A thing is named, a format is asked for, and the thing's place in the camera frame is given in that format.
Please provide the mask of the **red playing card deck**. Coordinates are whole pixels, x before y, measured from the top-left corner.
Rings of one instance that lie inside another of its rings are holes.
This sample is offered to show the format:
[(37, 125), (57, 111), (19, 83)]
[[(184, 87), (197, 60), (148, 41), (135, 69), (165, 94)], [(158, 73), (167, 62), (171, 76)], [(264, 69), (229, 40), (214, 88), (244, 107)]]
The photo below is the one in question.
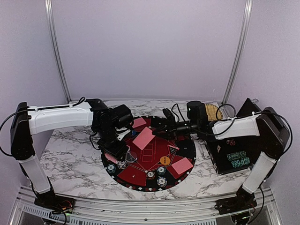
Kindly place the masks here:
[(113, 162), (115, 164), (118, 164), (118, 162), (119, 162), (115, 157), (113, 157), (112, 155), (110, 155), (108, 153), (105, 153), (105, 157), (108, 161)]

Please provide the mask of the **dealt red card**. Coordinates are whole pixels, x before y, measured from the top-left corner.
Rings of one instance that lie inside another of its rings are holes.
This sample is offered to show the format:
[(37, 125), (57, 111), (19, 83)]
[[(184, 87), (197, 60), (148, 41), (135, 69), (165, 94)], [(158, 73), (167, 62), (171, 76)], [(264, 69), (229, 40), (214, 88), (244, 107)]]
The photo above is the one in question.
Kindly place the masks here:
[(155, 135), (152, 134), (152, 130), (148, 127), (145, 127), (133, 140), (133, 144), (140, 150), (144, 150), (144, 148), (152, 141), (154, 137)]
[(189, 161), (188, 158), (182, 158), (179, 161), (173, 163), (171, 167), (174, 169), (174, 171), (177, 174), (182, 174), (186, 172), (187, 170), (191, 169), (193, 167), (193, 164)]
[(147, 124), (146, 120), (143, 117), (139, 117), (139, 118), (133, 120), (132, 128), (137, 128), (137, 127), (143, 126), (145, 124)]

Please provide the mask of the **triangular all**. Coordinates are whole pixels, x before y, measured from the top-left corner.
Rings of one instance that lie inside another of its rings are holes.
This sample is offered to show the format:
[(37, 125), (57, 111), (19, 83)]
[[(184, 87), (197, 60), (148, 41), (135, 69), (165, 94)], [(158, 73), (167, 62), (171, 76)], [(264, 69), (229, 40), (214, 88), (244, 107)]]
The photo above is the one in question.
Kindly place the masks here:
[(168, 151), (169, 151), (169, 155), (177, 152), (180, 150), (180, 148), (178, 148), (177, 146), (173, 146), (173, 145), (167, 145)]

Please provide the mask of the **green chips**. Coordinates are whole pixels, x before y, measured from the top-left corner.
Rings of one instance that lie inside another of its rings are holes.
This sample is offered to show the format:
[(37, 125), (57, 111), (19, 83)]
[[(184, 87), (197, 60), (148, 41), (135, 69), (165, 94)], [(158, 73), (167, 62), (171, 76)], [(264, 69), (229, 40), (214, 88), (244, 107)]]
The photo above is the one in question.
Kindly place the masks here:
[(157, 168), (157, 174), (158, 175), (164, 175), (165, 173), (166, 173), (166, 168), (165, 167), (160, 166), (160, 167)]
[(109, 174), (115, 173), (116, 172), (116, 165), (114, 164), (109, 164), (106, 168), (107, 172)]

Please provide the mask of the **orange big blind button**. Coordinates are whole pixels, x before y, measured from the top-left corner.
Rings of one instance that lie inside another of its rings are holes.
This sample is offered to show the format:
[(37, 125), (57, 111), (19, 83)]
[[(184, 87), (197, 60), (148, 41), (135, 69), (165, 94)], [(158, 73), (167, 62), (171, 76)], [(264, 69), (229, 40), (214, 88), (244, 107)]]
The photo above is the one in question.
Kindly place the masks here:
[(160, 164), (162, 164), (162, 165), (169, 165), (170, 162), (171, 162), (171, 160), (168, 156), (163, 156), (160, 158)]

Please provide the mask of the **chip stack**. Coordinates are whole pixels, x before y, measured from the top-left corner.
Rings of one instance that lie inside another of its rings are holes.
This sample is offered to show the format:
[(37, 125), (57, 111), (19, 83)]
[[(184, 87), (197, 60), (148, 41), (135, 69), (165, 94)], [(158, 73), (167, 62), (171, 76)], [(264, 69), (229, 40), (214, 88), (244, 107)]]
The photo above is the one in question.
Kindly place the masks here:
[(147, 173), (146, 173), (146, 178), (148, 179), (148, 180), (153, 180), (154, 178), (155, 178), (155, 172), (153, 172), (153, 171), (148, 171)]

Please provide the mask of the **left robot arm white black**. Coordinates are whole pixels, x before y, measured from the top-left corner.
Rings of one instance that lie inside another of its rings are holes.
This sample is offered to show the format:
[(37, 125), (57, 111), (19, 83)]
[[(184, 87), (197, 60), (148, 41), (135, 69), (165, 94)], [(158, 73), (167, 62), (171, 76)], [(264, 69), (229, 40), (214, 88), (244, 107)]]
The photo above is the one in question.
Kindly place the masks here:
[(126, 105), (108, 107), (102, 100), (80, 98), (76, 103), (53, 106), (18, 105), (10, 128), (11, 154), (32, 183), (37, 200), (50, 209), (64, 199), (57, 196), (46, 176), (33, 145), (32, 137), (40, 133), (70, 127), (90, 127), (99, 140), (93, 147), (123, 161), (128, 151), (124, 140), (131, 133), (133, 115)]

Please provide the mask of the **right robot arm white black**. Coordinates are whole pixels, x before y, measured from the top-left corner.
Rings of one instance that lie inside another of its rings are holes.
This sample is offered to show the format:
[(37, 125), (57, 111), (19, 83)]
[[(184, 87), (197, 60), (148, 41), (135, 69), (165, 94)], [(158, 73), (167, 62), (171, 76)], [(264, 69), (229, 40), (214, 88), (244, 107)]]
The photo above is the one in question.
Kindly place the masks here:
[(206, 142), (225, 142), (237, 139), (253, 160), (249, 176), (232, 200), (237, 210), (244, 209), (275, 169), (277, 162), (289, 150), (293, 141), (291, 126), (272, 107), (261, 110), (256, 102), (247, 98), (235, 116), (228, 119), (216, 117), (209, 121), (206, 104), (200, 101), (187, 103), (187, 120), (175, 120), (175, 113), (163, 109), (166, 122), (152, 133), (165, 139), (197, 134)]

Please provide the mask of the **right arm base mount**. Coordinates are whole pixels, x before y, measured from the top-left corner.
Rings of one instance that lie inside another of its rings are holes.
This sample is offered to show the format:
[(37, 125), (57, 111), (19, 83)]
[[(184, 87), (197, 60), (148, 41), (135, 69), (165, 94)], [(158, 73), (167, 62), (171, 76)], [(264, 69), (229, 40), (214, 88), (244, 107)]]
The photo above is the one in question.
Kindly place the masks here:
[(246, 201), (244, 198), (235, 196), (217, 200), (214, 207), (216, 210), (218, 210), (220, 215), (223, 215), (241, 210), (248, 210), (255, 208), (256, 206), (257, 202), (254, 197), (251, 197)]

